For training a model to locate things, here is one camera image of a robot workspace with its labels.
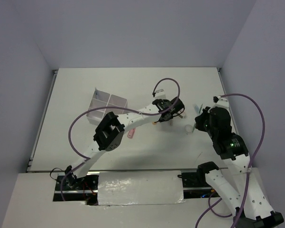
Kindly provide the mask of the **green gel pen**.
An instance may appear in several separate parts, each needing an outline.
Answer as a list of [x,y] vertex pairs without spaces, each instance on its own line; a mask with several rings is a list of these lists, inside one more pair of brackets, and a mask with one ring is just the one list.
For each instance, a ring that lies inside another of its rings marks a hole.
[[195,120],[195,121],[194,121],[194,125],[193,125],[193,132],[194,132],[194,130],[196,129],[196,125],[197,125],[197,123],[196,123],[196,120]]

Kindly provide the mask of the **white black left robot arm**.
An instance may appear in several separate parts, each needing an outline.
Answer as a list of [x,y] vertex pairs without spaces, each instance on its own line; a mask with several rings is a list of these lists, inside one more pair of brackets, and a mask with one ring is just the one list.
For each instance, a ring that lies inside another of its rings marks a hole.
[[125,114],[115,114],[108,112],[95,129],[92,143],[85,153],[80,153],[74,146],[71,133],[75,123],[84,115],[103,109],[103,107],[88,110],[79,115],[70,125],[68,130],[68,141],[74,152],[81,157],[75,164],[69,165],[65,170],[65,177],[62,182],[66,182],[72,189],[79,189],[83,185],[83,180],[89,169],[106,152],[115,150],[120,146],[123,135],[128,131],[148,123],[167,122],[177,117],[185,110],[185,106],[180,98],[175,97],[172,101],[167,99],[156,99],[151,104],[140,110],[109,106],[109,109],[125,110]]

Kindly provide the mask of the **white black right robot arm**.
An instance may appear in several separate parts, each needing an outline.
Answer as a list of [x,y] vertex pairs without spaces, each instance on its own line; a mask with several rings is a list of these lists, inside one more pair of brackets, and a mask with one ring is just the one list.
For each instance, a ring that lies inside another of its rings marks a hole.
[[228,206],[234,228],[274,228],[284,222],[283,215],[267,201],[250,164],[250,156],[243,139],[232,132],[231,117],[222,107],[206,107],[196,117],[196,129],[206,132],[215,152],[227,166],[235,182],[233,187],[212,162],[197,168],[197,182],[210,185]]

